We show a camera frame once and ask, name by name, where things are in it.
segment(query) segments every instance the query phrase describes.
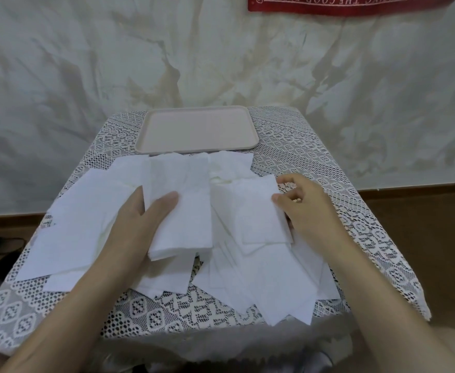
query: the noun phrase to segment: napkin stack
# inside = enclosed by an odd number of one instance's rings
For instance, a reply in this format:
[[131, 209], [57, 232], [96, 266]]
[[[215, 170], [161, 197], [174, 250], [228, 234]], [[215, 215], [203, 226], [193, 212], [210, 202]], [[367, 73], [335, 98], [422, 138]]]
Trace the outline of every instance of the napkin stack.
[[150, 298], [186, 294], [192, 282], [238, 313], [255, 305], [269, 325], [288, 315], [310, 324], [316, 300], [339, 298], [323, 258], [288, 228], [271, 201], [274, 175], [250, 170], [253, 154], [124, 156], [89, 169], [48, 213], [16, 280], [48, 276], [44, 291], [70, 291], [93, 263], [119, 207], [143, 186], [145, 209], [170, 191], [176, 208], [158, 228], [143, 276], [132, 288]]

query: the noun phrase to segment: left hand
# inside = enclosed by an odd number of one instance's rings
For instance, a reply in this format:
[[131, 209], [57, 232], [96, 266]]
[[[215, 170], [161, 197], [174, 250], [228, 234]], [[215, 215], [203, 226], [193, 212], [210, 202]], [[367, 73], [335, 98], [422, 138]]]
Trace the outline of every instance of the left hand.
[[179, 194], [172, 191], [155, 200], [145, 212], [143, 188], [139, 186], [120, 207], [94, 264], [131, 285], [145, 261], [155, 232], [178, 201]]

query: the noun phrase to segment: lace pattern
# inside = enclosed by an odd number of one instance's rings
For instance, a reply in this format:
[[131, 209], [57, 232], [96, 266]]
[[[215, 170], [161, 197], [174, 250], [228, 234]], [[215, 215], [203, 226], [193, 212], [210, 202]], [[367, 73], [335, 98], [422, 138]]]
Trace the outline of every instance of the lace pattern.
[[[252, 170], [259, 175], [300, 172], [319, 182], [354, 240], [395, 288], [430, 319], [423, 289], [413, 270], [300, 112], [272, 106], [251, 107], [249, 111], [260, 137], [259, 144], [250, 150], [254, 153]], [[134, 143], [144, 116], [145, 112], [134, 111], [109, 118], [59, 196], [88, 168], [108, 169], [116, 157], [135, 154]], [[47, 214], [39, 228], [49, 227], [51, 221]], [[0, 352], [7, 355], [13, 353], [65, 295], [43, 292], [47, 277], [14, 281], [29, 254], [29, 247], [30, 243], [0, 288]], [[200, 265], [197, 259], [192, 277]], [[342, 296], [339, 300], [318, 301], [314, 316], [349, 312], [341, 289], [339, 293]], [[263, 322], [256, 307], [249, 308], [246, 314], [238, 314], [190, 284], [186, 295], [165, 292], [157, 299], [128, 290], [116, 302], [101, 335], [110, 339], [145, 340], [156, 334], [172, 336]]]

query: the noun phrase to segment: plastic tray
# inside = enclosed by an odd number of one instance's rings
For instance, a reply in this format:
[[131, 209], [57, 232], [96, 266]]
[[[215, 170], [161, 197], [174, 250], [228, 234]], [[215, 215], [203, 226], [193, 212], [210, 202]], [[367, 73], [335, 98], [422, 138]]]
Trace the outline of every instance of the plastic tray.
[[258, 141], [246, 107], [171, 108], [146, 113], [135, 149], [151, 155], [242, 150]]

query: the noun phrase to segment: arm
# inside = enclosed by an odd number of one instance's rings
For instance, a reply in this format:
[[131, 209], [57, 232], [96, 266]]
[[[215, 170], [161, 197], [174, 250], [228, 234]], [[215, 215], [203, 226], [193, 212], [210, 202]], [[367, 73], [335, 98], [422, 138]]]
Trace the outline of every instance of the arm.
[[333, 269], [381, 370], [455, 373], [455, 354], [355, 244], [323, 189], [299, 174], [278, 177], [286, 182], [297, 188], [273, 201]]
[[178, 194], [172, 192], [144, 212], [138, 187], [120, 208], [94, 264], [0, 373], [80, 371], [108, 313], [137, 277], [156, 229], [177, 201]]

